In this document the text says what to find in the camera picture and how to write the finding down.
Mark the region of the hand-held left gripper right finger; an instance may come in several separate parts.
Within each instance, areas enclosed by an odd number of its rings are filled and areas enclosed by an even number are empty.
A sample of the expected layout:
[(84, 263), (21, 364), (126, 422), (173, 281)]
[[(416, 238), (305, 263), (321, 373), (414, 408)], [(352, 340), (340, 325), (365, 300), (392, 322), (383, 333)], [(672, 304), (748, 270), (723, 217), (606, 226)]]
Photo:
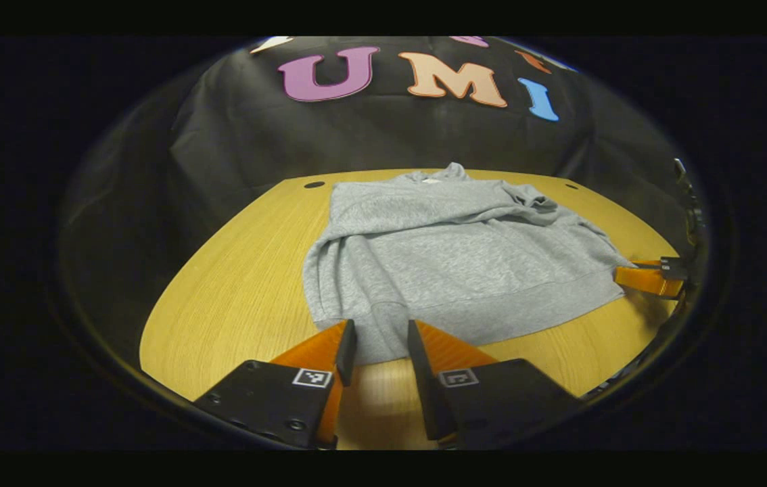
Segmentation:
[(448, 449), (508, 449), (584, 401), (524, 358), (501, 361), (423, 321), (407, 346), (429, 440)]

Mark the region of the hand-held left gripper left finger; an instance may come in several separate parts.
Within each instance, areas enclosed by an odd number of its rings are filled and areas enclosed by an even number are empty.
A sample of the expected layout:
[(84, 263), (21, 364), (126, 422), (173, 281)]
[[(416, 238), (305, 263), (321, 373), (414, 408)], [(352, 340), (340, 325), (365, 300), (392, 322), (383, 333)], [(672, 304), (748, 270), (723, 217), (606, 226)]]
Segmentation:
[(353, 321), (340, 321), (271, 361), (244, 361), (194, 405), (264, 440), (298, 449), (334, 449), (356, 349)]

